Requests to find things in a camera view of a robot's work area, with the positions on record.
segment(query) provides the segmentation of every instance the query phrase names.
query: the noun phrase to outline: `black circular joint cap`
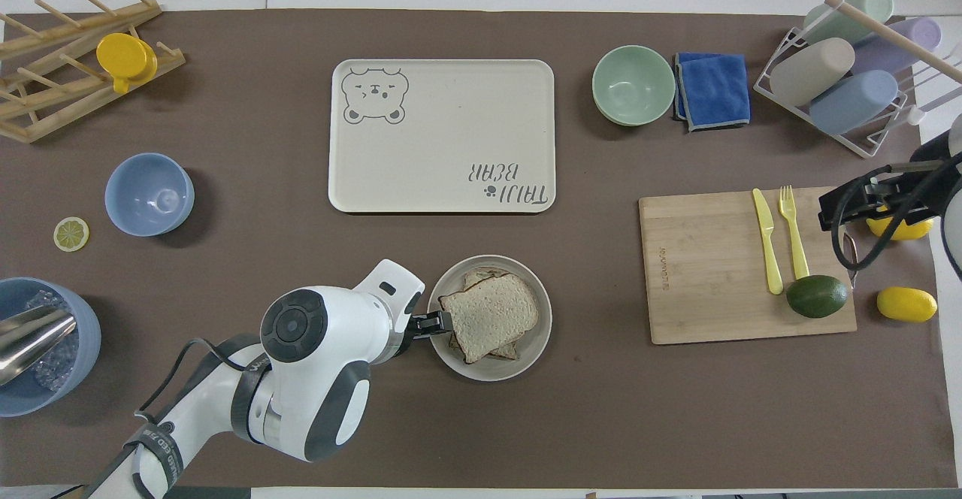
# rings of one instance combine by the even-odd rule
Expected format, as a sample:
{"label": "black circular joint cap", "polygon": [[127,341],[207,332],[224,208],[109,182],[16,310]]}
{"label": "black circular joint cap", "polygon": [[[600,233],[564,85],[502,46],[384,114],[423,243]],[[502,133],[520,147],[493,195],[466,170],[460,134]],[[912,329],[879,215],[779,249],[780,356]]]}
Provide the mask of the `black circular joint cap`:
{"label": "black circular joint cap", "polygon": [[327,308],[313,290],[279,298],[261,321],[261,342],[275,361],[296,362],[315,351],[327,332]]}

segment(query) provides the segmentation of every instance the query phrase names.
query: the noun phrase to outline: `table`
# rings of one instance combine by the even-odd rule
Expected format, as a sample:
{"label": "table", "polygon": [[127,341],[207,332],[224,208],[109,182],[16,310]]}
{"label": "table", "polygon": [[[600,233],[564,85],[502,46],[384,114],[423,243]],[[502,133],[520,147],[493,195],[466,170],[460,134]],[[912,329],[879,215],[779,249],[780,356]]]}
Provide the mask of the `table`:
{"label": "table", "polygon": [[[0,422],[5,450],[33,449],[28,458],[3,461],[4,483],[79,482],[95,474],[133,431],[131,407],[186,338],[253,331],[261,310],[286,290],[352,286],[384,256],[433,286],[466,256],[501,253],[539,274],[556,308],[549,348],[528,373],[474,385],[422,344],[374,368],[368,417],[339,457],[292,464],[218,437],[183,484],[955,485],[934,323],[900,328],[869,311],[873,291],[897,279],[934,286],[924,242],[891,249],[860,277],[856,334],[650,344],[637,198],[772,188],[786,174],[799,187],[842,183],[906,158],[917,138],[908,130],[890,138],[868,164],[755,95],[752,124],[738,132],[684,134],[666,116],[622,129],[591,104],[594,62],[629,43],[666,55],[745,53],[753,79],[793,23],[769,16],[309,10],[154,20],[142,35],[182,47],[188,65],[34,147],[0,145],[0,188],[17,197],[5,201],[0,255],[11,259],[0,276],[30,273],[71,287],[90,301],[105,331],[101,361],[75,393],[30,419]],[[295,35],[298,41],[278,41]],[[348,57],[388,56],[549,63],[559,168],[553,207],[536,216],[382,217],[348,216],[327,204],[330,70]],[[271,102],[279,98],[289,102]],[[120,137],[117,129],[137,132]],[[100,198],[113,167],[142,150],[171,154],[197,189],[188,222],[155,239],[121,234]],[[28,177],[41,165],[75,174],[72,185]],[[89,249],[75,256],[37,230],[68,214],[92,226]],[[425,418],[433,426],[425,428]],[[51,431],[78,437],[89,455],[59,462],[56,474],[41,466],[41,459],[65,461],[58,444],[44,441]],[[834,461],[838,455],[844,466]],[[247,470],[255,463],[257,475]]]}

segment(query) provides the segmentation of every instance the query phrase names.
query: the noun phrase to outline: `knife handle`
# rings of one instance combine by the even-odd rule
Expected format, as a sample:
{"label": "knife handle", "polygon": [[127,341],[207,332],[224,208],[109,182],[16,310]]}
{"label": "knife handle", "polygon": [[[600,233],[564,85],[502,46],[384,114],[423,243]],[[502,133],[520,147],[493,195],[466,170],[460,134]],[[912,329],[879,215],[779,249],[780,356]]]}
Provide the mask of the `knife handle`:
{"label": "knife handle", "polygon": [[808,261],[805,260],[805,249],[801,246],[797,222],[788,224],[788,234],[791,238],[791,269],[794,270],[794,278],[800,280],[808,277]]}
{"label": "knife handle", "polygon": [[776,261],[776,250],[772,248],[772,235],[762,237],[762,247],[765,249],[765,277],[769,281],[769,292],[781,294],[785,286],[779,273],[779,262]]}

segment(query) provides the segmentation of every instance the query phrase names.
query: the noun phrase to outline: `halved lime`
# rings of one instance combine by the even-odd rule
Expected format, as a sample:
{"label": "halved lime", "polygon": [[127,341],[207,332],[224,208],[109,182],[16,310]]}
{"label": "halved lime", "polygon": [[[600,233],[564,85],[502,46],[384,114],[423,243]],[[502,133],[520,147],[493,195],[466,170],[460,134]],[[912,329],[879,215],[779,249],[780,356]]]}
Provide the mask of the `halved lime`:
{"label": "halved lime", "polygon": [[90,228],[86,225],[86,221],[79,217],[64,218],[54,229],[54,243],[68,253],[81,249],[89,238]]}

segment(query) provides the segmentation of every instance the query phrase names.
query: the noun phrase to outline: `bear face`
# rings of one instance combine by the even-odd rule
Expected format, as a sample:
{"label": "bear face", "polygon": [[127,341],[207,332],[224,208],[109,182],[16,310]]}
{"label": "bear face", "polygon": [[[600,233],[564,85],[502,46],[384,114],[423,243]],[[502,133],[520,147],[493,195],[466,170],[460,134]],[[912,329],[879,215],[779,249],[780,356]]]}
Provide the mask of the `bear face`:
{"label": "bear face", "polygon": [[364,118],[384,118],[395,125],[404,119],[404,94],[408,92],[408,78],[384,68],[367,68],[364,72],[354,72],[340,82],[340,90],[347,98],[344,108],[344,121],[359,123]]}

